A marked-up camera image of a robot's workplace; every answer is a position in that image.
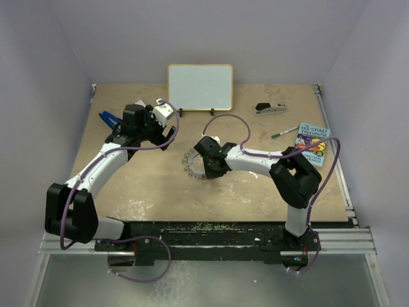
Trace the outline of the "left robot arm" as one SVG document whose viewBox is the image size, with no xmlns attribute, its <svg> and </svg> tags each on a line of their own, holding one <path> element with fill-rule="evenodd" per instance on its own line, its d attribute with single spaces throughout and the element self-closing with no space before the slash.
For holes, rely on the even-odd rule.
<svg viewBox="0 0 409 307">
<path fill-rule="evenodd" d="M 100 217 L 96 197 L 115 172 L 145 149 L 143 142 L 151 143 L 150 150 L 166 150 L 179 126 L 172 126 L 167 135 L 163 132 L 168 121 L 178 117 L 174 106 L 162 99 L 155 106 L 142 101 L 126 105 L 97 155 L 73 178 L 63 184 L 53 183 L 47 189 L 45 231 L 59 237 L 61 249 L 68 249 L 66 239 L 83 244 L 107 239 L 118 251 L 129 248 L 132 236 L 124 230 L 125 222 Z"/>
</svg>

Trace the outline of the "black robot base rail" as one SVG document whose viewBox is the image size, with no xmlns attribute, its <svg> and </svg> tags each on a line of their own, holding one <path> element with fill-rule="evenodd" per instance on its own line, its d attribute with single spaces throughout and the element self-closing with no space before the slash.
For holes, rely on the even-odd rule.
<svg viewBox="0 0 409 307">
<path fill-rule="evenodd" d="M 137 265 L 171 259 L 305 267 L 321 246 L 315 231 L 295 237 L 282 222 L 128 221 L 119 242 L 98 239 L 95 249 L 111 255 L 135 254 Z"/>
</svg>

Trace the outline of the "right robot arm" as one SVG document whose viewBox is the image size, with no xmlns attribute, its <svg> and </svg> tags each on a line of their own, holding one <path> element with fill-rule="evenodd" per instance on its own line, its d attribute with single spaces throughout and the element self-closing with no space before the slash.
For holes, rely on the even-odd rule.
<svg viewBox="0 0 409 307">
<path fill-rule="evenodd" d="M 249 171 L 270 177 L 288 205 L 285 245 L 299 250 L 306 244 L 309 206 L 322 177 L 296 148 L 290 146 L 283 152 L 264 152 L 235 143 L 220 145 L 216 138 L 204 136 L 194 150 L 203 160 L 207 179 L 223 177 L 229 171 Z"/>
</svg>

